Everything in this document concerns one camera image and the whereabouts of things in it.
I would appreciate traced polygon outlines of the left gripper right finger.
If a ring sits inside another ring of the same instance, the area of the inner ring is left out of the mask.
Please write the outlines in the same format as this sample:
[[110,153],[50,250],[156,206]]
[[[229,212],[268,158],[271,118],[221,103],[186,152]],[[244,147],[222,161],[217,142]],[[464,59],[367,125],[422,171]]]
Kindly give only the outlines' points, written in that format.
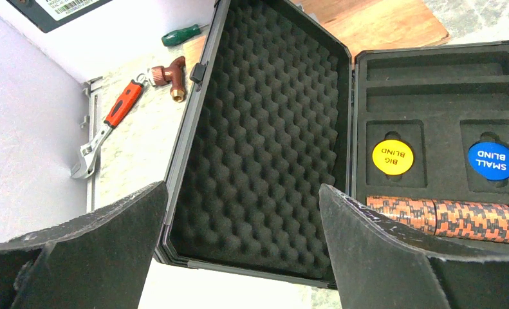
[[343,308],[509,308],[509,244],[430,236],[319,190]]

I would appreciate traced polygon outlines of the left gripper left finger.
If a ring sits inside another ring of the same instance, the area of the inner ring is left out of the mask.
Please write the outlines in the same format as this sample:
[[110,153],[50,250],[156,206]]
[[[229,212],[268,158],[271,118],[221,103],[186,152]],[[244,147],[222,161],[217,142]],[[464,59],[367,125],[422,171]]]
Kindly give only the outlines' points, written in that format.
[[0,308],[136,308],[160,237],[165,182],[0,243]]

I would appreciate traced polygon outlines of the orange big blind button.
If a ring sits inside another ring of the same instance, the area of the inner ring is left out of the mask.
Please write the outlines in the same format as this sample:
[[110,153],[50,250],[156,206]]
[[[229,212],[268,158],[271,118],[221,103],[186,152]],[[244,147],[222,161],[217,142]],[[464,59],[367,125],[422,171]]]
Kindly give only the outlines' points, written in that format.
[[396,176],[406,173],[414,163],[412,149],[401,140],[383,140],[372,151],[372,162],[384,174]]

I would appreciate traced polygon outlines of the blue dealer button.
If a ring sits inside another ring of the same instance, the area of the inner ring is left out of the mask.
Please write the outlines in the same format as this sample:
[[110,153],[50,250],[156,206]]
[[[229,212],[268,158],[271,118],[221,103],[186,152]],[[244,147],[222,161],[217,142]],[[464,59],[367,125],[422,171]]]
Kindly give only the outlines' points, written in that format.
[[509,148],[497,142],[479,142],[467,153],[470,166],[490,181],[509,178]]

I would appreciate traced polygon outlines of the black foam-lined poker case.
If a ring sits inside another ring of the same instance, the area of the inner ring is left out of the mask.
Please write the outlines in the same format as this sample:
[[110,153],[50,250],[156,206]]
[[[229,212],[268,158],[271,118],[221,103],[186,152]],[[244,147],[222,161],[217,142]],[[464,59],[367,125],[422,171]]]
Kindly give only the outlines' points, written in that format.
[[[509,148],[509,41],[364,50],[335,65],[216,61],[216,1],[165,181],[159,262],[334,288],[319,213],[329,184],[368,196],[509,204],[475,172],[479,142]],[[413,166],[372,162],[401,140]]]

